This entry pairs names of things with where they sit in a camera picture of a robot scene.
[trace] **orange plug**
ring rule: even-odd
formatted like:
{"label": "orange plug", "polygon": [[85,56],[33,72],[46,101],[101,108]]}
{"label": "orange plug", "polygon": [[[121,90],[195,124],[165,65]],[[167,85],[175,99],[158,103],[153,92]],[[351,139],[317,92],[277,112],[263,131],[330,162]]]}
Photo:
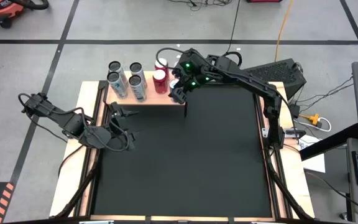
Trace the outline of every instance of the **orange plug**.
{"label": "orange plug", "polygon": [[318,122],[318,118],[319,118],[318,114],[315,114],[314,116],[306,116],[306,115],[299,114],[299,116],[301,116],[302,118],[308,119],[309,121],[311,121],[311,123],[313,125],[317,126],[317,122]]}

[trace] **white paper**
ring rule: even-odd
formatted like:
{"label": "white paper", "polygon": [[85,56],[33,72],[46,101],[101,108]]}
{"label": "white paper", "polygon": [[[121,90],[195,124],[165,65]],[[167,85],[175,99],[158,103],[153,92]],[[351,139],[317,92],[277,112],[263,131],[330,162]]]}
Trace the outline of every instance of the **white paper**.
{"label": "white paper", "polygon": [[[311,146],[313,143],[320,141],[320,139],[304,135],[302,138],[299,139],[299,148],[302,150],[308,146]],[[314,170],[317,172],[326,172],[326,164],[324,161],[324,154],[320,154],[318,156],[314,156],[308,160],[302,162],[303,167],[308,170]]]}

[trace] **wooden table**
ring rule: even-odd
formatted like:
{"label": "wooden table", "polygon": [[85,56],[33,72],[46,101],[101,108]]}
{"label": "wooden table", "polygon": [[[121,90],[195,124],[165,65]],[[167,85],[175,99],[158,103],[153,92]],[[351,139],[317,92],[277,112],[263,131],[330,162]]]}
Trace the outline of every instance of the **wooden table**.
{"label": "wooden table", "polygon": [[[160,95],[154,91],[154,86],[152,82],[152,72],[145,72],[145,76],[147,79],[147,83],[149,87],[147,89],[147,101],[142,103],[144,105],[178,105],[171,101],[171,99],[167,96],[168,93],[164,95]],[[277,90],[286,98],[285,89],[283,87],[283,83],[275,82],[272,83],[277,87]],[[76,107],[83,107],[85,113],[88,116],[92,116],[93,110],[95,107],[95,99],[98,92],[99,82],[83,82],[80,90],[80,94],[78,96],[78,102]],[[136,105],[138,102],[134,99],[133,93],[129,90],[129,96],[125,100],[118,100],[115,97],[114,92],[109,87],[108,88],[108,96],[107,103],[112,103],[113,101],[117,101],[119,104],[125,105]],[[102,111],[104,109],[104,103],[101,102],[101,107],[99,109],[98,117],[100,118],[102,115]],[[269,123],[267,119],[264,118],[264,124],[267,127]],[[98,119],[97,125],[100,125],[101,119]],[[282,103],[281,114],[280,114],[280,125],[282,128],[291,128],[293,126],[291,121],[291,116],[288,108],[284,103]],[[296,139],[285,139],[285,144],[289,146],[293,146],[298,149],[298,145],[296,143]],[[65,157],[69,155],[72,151],[78,148],[80,145],[75,139],[69,139],[68,144],[65,151]],[[66,161],[65,165],[62,167],[62,171],[60,173],[60,177],[57,182],[57,188],[55,191],[55,196],[53,198],[53,203],[50,211],[50,215],[56,215],[59,213],[67,202],[71,199],[75,191],[77,190],[80,184],[81,172],[84,164],[86,149],[83,147],[76,154],[74,154],[68,161]],[[287,183],[287,188],[299,203],[299,205],[303,208],[303,210],[310,216],[314,217],[313,207],[310,200],[310,194],[308,190],[308,186],[306,183],[305,173],[303,171],[303,164],[301,161],[301,157],[298,152],[295,152],[293,149],[290,149],[287,146],[284,146],[283,149],[280,150],[283,170],[285,174],[285,181]],[[93,163],[94,155],[96,154],[96,150],[92,149],[89,164],[91,167]],[[275,155],[272,156],[273,165],[277,170],[277,166],[274,163]],[[277,200],[278,200],[278,208],[280,211],[281,217],[286,217],[286,211],[284,206],[283,195],[279,188],[276,186],[277,192]],[[90,193],[90,186],[85,190],[82,201],[81,208],[79,211],[80,215],[86,215],[87,209],[87,201]],[[296,214],[292,212],[293,217],[297,218]],[[128,215],[92,215],[91,219],[93,220],[145,220],[145,216],[128,216]],[[175,220],[189,220],[189,221],[215,221],[215,222],[227,222],[228,217],[157,217],[152,216],[152,221],[175,221]],[[236,217],[234,218],[236,222],[245,222],[245,221],[260,221],[260,222],[268,222],[274,221],[274,218],[257,218],[257,217]]]}

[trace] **table leg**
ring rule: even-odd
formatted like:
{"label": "table leg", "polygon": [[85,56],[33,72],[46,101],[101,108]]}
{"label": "table leg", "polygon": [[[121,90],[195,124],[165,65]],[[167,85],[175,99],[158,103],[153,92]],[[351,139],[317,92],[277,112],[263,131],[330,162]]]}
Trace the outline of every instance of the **table leg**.
{"label": "table leg", "polygon": [[318,156],[330,149],[344,144],[348,138],[358,139],[358,123],[343,129],[342,131],[312,144],[300,151],[302,161]]}

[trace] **black tabletop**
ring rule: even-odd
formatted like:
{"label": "black tabletop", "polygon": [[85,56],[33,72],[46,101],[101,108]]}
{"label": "black tabletop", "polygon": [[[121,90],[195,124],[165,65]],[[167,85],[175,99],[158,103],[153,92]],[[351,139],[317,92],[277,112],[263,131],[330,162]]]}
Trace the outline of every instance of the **black tabletop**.
{"label": "black tabletop", "polygon": [[136,110],[136,150],[103,151],[92,214],[272,217],[253,94],[203,87],[187,118],[179,106]]}

